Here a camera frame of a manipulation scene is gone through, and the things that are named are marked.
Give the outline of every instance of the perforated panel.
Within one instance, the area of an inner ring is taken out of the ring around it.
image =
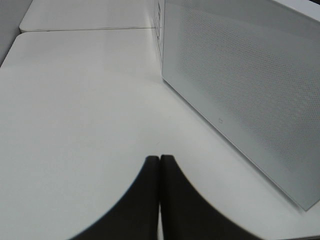
[[[268,0],[168,1],[165,14],[165,80],[309,208],[293,196],[308,192],[282,182],[320,166],[309,157],[320,148],[320,24]]]

